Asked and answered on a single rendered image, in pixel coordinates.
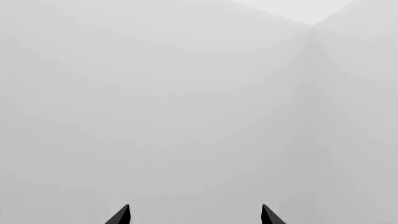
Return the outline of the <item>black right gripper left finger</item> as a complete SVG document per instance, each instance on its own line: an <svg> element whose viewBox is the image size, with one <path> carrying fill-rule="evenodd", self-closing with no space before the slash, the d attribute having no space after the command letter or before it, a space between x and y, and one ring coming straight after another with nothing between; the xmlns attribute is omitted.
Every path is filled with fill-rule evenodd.
<svg viewBox="0 0 398 224"><path fill-rule="evenodd" d="M114 214L105 224L130 224L131 213L129 204L126 204Z"/></svg>

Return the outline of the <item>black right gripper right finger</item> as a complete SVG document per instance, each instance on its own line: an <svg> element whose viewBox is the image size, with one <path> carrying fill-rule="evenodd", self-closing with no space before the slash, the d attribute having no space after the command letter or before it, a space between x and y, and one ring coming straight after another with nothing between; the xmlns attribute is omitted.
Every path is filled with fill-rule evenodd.
<svg viewBox="0 0 398 224"><path fill-rule="evenodd" d="M261 221L262 224L286 224L265 204L262 205Z"/></svg>

